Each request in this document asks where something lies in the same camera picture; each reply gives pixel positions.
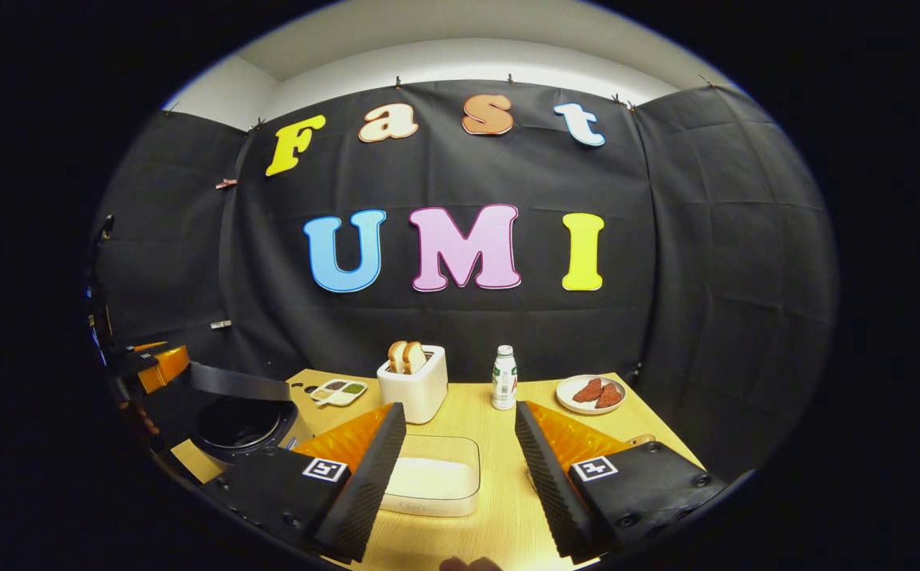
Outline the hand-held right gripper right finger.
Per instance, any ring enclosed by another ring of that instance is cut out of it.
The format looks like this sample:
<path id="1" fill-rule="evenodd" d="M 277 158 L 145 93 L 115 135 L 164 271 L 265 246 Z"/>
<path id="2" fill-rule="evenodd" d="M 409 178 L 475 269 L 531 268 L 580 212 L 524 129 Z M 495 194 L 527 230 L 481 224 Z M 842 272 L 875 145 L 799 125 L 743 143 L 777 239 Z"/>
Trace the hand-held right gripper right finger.
<path id="1" fill-rule="evenodd" d="M 730 486 L 658 441 L 622 442 L 531 401 L 515 433 L 559 555 L 637 555 L 692 524 Z"/>

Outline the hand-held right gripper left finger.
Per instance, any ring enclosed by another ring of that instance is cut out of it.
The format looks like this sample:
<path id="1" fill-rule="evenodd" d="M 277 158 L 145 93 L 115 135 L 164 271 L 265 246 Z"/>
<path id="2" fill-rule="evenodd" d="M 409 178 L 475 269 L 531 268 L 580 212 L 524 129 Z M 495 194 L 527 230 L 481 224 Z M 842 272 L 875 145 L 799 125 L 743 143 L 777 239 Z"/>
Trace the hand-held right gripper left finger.
<path id="1" fill-rule="evenodd" d="M 406 427 L 403 404 L 385 404 L 293 450 L 251 453 L 199 489 L 280 546 L 362 561 Z"/>

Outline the white rice heap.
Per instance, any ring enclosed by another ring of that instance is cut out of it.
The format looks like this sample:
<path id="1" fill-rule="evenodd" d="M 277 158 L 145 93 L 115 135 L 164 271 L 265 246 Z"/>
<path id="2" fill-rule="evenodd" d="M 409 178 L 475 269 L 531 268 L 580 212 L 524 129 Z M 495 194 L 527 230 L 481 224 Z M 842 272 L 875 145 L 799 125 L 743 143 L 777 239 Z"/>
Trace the white rice heap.
<path id="1" fill-rule="evenodd" d="M 427 500 L 460 500 L 473 495 L 481 477 L 470 464 L 430 458 L 399 458 L 386 494 Z"/>

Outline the dark rice cooker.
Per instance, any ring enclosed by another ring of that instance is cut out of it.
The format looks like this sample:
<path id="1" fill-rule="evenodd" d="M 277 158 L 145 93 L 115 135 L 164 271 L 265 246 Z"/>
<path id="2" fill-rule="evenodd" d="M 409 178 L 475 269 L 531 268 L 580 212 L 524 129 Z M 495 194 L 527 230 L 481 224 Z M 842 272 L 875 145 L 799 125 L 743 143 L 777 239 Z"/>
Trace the dark rice cooker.
<path id="1" fill-rule="evenodd" d="M 286 381 L 191 362 L 182 383 L 213 398 L 192 416 L 190 438 L 225 466 L 267 447 L 293 450 L 315 437 Z"/>

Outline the clear plastic rice box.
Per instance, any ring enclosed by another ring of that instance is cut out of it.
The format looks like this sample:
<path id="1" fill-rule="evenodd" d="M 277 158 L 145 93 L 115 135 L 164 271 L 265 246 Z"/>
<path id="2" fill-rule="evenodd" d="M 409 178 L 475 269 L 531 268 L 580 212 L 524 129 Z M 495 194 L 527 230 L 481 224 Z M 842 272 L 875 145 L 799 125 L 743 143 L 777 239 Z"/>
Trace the clear plastic rice box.
<path id="1" fill-rule="evenodd" d="M 409 434 L 404 438 L 399 458 L 430 458 L 445 460 L 445 462 L 461 462 L 470 464 L 478 471 L 479 477 L 481 476 L 481 448 L 475 441 L 466 437 Z M 473 495 L 453 501 L 406 498 L 406 496 L 392 496 L 384 492 L 383 499 L 381 499 L 381 510 L 431 517 L 464 517 L 471 515 L 476 510 L 480 491 L 481 485 Z"/>

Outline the white round plate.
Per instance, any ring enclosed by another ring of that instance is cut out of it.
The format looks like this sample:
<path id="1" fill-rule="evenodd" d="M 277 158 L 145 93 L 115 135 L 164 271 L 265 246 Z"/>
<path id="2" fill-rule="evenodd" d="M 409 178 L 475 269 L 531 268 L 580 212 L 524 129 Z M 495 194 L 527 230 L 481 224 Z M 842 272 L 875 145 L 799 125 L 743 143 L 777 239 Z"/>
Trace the white round plate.
<path id="1" fill-rule="evenodd" d="M 595 408 L 595 401 L 587 402 L 587 404 L 579 404 L 579 402 L 573 401 L 573 394 L 582 389 L 585 384 L 592 378 L 601 378 L 604 384 L 612 382 L 619 383 L 619 385 L 622 386 L 622 393 L 624 394 L 623 400 L 620 401 L 616 406 L 612 406 L 612 408 L 602 409 Z M 562 382 L 557 386 L 557 398 L 559 400 L 559 404 L 565 406 L 565 408 L 569 409 L 569 411 L 583 413 L 583 415 L 587 416 L 598 416 L 604 415 L 604 413 L 613 412 L 619 408 L 619 406 L 623 404 L 624 399 L 626 399 L 627 391 L 627 387 L 624 386 L 622 381 L 613 377 L 605 375 L 581 374 L 562 380 Z"/>

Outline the white divided grain dish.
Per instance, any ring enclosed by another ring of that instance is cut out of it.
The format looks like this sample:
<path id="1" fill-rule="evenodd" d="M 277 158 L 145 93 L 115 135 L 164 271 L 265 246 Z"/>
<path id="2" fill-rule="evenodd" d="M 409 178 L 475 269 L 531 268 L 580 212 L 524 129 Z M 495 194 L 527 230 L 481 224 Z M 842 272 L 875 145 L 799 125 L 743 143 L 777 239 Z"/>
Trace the white divided grain dish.
<path id="1" fill-rule="evenodd" d="M 368 383 L 345 379 L 332 379 L 320 385 L 310 393 L 310 398 L 318 406 L 348 406 L 368 390 Z"/>

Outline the white toaster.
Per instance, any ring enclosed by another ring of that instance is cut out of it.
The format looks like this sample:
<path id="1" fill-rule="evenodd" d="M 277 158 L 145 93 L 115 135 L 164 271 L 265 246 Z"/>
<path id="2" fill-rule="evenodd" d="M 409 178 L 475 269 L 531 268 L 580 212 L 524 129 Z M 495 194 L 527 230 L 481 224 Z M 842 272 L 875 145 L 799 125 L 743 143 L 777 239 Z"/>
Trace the white toaster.
<path id="1" fill-rule="evenodd" d="M 402 404 L 409 425 L 430 422 L 448 394 L 448 366 L 444 347 L 424 346 L 427 362 L 414 374 L 389 370 L 390 362 L 377 369 L 381 404 Z"/>

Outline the white green milk bottle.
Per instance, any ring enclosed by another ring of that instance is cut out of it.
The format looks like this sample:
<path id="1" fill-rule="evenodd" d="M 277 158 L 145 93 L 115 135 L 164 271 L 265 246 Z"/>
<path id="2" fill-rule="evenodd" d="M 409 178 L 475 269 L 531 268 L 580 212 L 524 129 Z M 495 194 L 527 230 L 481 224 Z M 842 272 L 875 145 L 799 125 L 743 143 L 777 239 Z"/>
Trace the white green milk bottle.
<path id="1" fill-rule="evenodd" d="M 519 374 L 512 346 L 497 348 L 492 373 L 492 406 L 499 411 L 514 408 Z"/>

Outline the black backdrop cloth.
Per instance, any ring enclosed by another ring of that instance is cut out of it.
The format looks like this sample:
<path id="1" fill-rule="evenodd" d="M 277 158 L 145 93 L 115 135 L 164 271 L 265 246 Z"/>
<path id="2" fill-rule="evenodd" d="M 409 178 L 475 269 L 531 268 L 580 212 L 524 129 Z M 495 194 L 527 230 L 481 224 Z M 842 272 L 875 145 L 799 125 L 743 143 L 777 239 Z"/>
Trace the black backdrop cloth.
<path id="1" fill-rule="evenodd" d="M 98 273 L 120 340 L 286 379 L 372 377 L 415 339 L 445 348 L 453 382 L 488 381 L 510 344 L 523 380 L 630 380 L 727 480 L 798 423 L 836 320 L 818 184 L 724 86 L 627 109 L 427 81 L 254 132 L 159 113 L 95 223 L 110 213 Z"/>

